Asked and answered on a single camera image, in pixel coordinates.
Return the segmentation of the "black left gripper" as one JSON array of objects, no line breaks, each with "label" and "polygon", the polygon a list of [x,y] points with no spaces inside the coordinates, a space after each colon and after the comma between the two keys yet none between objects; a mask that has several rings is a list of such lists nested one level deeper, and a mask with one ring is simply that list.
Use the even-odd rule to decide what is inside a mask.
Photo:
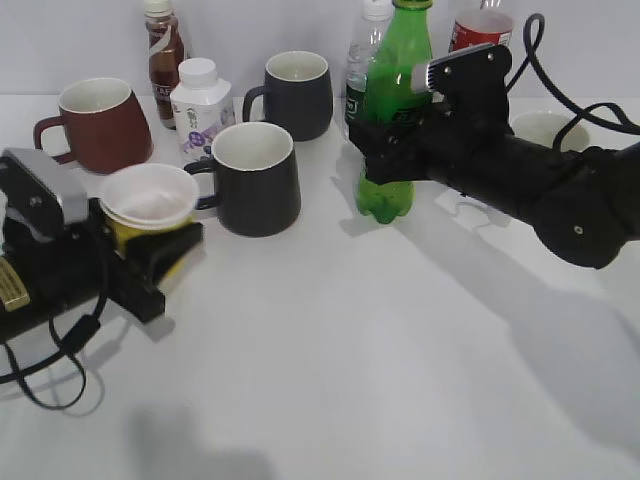
[{"label": "black left gripper", "polygon": [[115,251],[97,202],[86,222],[38,241],[15,218],[5,221],[1,321],[45,323],[103,295],[143,323],[161,316],[185,258],[204,237],[200,222],[136,235]]}]

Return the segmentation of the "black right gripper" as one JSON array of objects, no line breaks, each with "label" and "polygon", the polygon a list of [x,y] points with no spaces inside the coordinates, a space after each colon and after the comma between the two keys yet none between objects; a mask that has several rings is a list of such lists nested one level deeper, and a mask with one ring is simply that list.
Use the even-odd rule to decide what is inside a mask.
[{"label": "black right gripper", "polygon": [[446,79],[442,92],[433,92],[444,100],[419,125],[352,123],[349,140],[364,155],[366,179],[376,185],[430,180],[454,188],[507,188],[514,177],[505,81],[511,67],[509,49],[494,45]]}]

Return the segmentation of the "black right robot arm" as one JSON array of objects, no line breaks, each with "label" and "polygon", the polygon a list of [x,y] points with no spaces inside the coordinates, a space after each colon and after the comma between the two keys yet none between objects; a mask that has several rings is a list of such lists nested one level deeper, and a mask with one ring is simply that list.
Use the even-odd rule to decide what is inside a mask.
[{"label": "black right robot arm", "polygon": [[609,265],[639,238],[639,146],[562,152],[514,135],[505,77],[512,56],[490,43],[414,66],[415,93],[446,102],[415,126],[354,122],[349,137],[376,184],[434,181],[530,225],[581,267]]}]

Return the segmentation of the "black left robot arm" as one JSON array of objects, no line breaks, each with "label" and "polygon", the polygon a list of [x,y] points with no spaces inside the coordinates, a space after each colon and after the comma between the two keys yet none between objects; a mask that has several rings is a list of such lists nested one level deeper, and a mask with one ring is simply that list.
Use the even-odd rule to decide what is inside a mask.
[{"label": "black left robot arm", "polygon": [[145,234],[125,242],[120,254],[115,229],[107,225],[96,198],[88,220],[69,226],[50,241],[38,241],[9,209],[4,222],[1,273],[1,340],[8,341],[99,296],[102,267],[108,270],[107,298],[143,324],[165,312],[160,283],[203,241],[204,227],[189,221],[176,230]]}]

